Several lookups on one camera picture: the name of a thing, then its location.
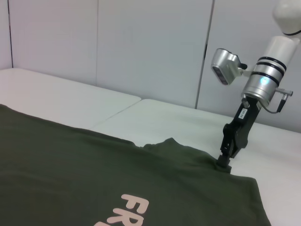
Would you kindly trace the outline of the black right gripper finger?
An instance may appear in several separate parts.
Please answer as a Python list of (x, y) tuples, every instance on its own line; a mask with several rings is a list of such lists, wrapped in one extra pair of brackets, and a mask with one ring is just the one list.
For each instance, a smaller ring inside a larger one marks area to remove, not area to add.
[(228, 150), (228, 151), (226, 151), (226, 152), (223, 154), (224, 159), (225, 159), (225, 160), (224, 160), (224, 161), (225, 161), (225, 167), (228, 167), (228, 166), (229, 166), (230, 160), (233, 159), (233, 158), (235, 158), (236, 155), (237, 155), (237, 153), (238, 153), (238, 150), (234, 150), (234, 151)]
[(227, 148), (223, 146), (221, 146), (221, 154), (217, 159), (217, 164), (223, 168), (227, 167)]

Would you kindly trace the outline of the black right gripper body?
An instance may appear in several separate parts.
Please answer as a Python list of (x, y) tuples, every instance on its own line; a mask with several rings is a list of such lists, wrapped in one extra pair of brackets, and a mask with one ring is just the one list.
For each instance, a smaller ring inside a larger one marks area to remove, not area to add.
[(261, 109), (256, 98), (247, 97), (246, 100), (249, 107), (241, 104), (232, 122), (223, 128), (221, 152), (225, 157), (234, 158), (241, 149), (246, 148), (249, 132)]

